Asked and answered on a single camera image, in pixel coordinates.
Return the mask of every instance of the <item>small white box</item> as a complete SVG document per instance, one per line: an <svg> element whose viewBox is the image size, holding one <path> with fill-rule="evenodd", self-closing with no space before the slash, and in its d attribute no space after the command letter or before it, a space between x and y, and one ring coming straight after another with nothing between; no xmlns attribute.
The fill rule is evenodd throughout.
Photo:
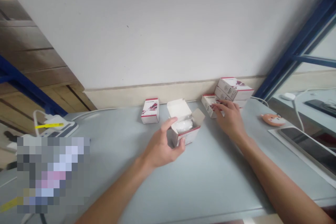
<svg viewBox="0 0 336 224"><path fill-rule="evenodd" d="M159 99L146 99L141 113L141 120L143 124L158 123L159 122Z"/></svg>
<svg viewBox="0 0 336 224"><path fill-rule="evenodd" d="M218 103L218 100L219 99L215 94L204 94L202 96L202 103L212 119L217 118L217 114L214 112L212 104Z"/></svg>
<svg viewBox="0 0 336 224"><path fill-rule="evenodd" d="M219 100L229 100L234 103L237 103L239 108L243 108L247 100L232 100L223 90L221 90L218 86L215 89L215 95L219 98Z"/></svg>
<svg viewBox="0 0 336 224"><path fill-rule="evenodd" d="M248 100L254 90L233 77L221 78L218 87L223 90L232 100Z"/></svg>
<svg viewBox="0 0 336 224"><path fill-rule="evenodd" d="M198 131L201 128L205 115L198 108L194 112L191 112L188 104L184 99L178 99L168 102L167 109L170 117L178 118L177 122L173 123L173 125L171 126L172 129L171 137L174 146L176 147L179 145L181 138L185 138L186 145L193 142L194 139L196 138ZM188 119L189 116L193 117L196 127L189 131L179 134L176 130L176 123Z"/></svg>

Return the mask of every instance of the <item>finger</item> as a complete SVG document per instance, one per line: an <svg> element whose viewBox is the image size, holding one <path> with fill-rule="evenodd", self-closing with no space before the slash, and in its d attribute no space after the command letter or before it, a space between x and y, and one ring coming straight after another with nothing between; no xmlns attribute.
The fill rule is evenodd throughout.
<svg viewBox="0 0 336 224"><path fill-rule="evenodd" d="M181 138L180 143L172 151L172 160L175 161L186 149L186 139Z"/></svg>
<svg viewBox="0 0 336 224"><path fill-rule="evenodd" d="M218 108L219 110L223 110L224 112L228 112L230 109L223 104L213 103L212 106Z"/></svg>
<svg viewBox="0 0 336 224"><path fill-rule="evenodd" d="M237 103L233 103L233 105L236 107L236 109L239 111L239 105Z"/></svg>
<svg viewBox="0 0 336 224"><path fill-rule="evenodd" d="M217 107L214 107L213 110L216 113L218 119L220 119L221 117L223 117L222 112Z"/></svg>
<svg viewBox="0 0 336 224"><path fill-rule="evenodd" d="M170 128L170 126L176 121L177 121L177 117L169 118L167 121L165 121L161 125L161 132L165 133Z"/></svg>
<svg viewBox="0 0 336 224"><path fill-rule="evenodd" d="M232 101L228 101L228 100L219 100L219 101L223 104L226 104L229 109L236 110L236 107Z"/></svg>

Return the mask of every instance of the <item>blue window frame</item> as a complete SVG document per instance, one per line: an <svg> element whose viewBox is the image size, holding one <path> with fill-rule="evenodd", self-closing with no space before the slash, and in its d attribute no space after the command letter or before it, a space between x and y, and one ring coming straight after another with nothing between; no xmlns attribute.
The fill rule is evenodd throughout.
<svg viewBox="0 0 336 224"><path fill-rule="evenodd" d="M302 62L336 68L336 60L309 55L335 24L336 0L322 0L254 96L269 100Z"/></svg>
<svg viewBox="0 0 336 224"><path fill-rule="evenodd" d="M44 108L47 114L59 114L60 116L67 115L67 112L64 109L0 55L0 83L4 82L8 82L21 93L40 105Z"/></svg>

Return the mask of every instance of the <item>phone screen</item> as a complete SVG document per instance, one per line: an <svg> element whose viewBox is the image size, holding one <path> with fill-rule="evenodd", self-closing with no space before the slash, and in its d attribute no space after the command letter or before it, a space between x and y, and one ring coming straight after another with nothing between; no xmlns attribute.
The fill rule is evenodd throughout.
<svg viewBox="0 0 336 224"><path fill-rule="evenodd" d="M326 169L336 175L336 156L324 149L314 140L307 137L301 131L295 128L280 129L281 135L291 139L300 146L305 152L316 159Z"/></svg>

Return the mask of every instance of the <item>yellow label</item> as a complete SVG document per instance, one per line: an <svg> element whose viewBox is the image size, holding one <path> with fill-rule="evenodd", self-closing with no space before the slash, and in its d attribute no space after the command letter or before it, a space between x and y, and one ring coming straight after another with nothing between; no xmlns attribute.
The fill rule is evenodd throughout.
<svg viewBox="0 0 336 224"><path fill-rule="evenodd" d="M18 199L12 199L11 201L8 201L7 203L3 204L2 206L0 206L0 212L5 212L15 206L17 206L18 204Z"/></svg>
<svg viewBox="0 0 336 224"><path fill-rule="evenodd" d="M35 128L52 128L52 127L59 127L59 126L63 126L64 123L60 123L60 124L44 124L44 125L39 125L39 126L35 126Z"/></svg>

